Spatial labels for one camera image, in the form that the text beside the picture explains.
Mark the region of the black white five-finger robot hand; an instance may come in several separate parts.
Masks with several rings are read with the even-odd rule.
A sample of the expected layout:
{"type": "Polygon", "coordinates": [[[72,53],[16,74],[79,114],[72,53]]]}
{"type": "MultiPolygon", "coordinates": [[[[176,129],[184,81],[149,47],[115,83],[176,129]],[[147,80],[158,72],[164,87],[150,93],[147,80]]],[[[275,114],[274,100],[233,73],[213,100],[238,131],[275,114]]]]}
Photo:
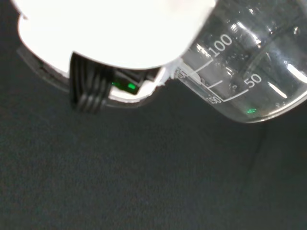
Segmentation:
{"type": "Polygon", "coordinates": [[[133,108],[174,79],[215,0],[14,0],[22,50],[72,108],[133,108]]]}

